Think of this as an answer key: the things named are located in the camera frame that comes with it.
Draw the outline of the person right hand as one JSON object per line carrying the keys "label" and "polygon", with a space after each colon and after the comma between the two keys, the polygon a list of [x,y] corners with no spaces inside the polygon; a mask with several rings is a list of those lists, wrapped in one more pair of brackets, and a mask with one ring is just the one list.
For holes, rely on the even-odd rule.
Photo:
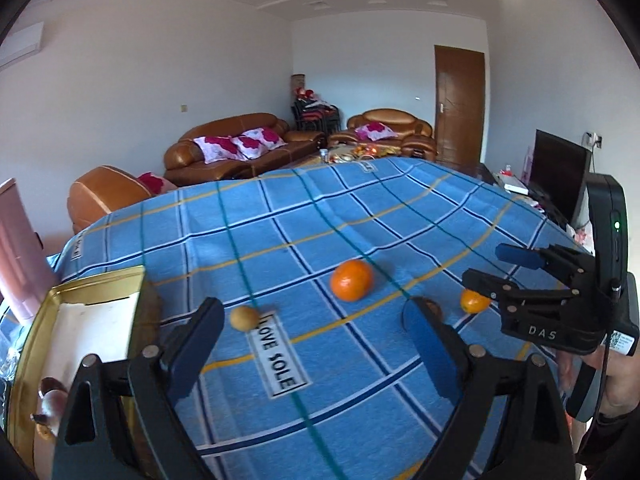
{"label": "person right hand", "polygon": [[[584,364],[596,370],[602,370],[606,365],[606,371],[602,373],[605,383],[599,414],[605,418],[628,415],[639,405],[639,351],[633,356],[610,352],[608,362],[604,362],[604,354],[605,348],[600,346],[595,352],[580,356]],[[577,377],[574,373],[576,356],[561,350],[556,350],[555,356],[561,388],[569,392]]]}

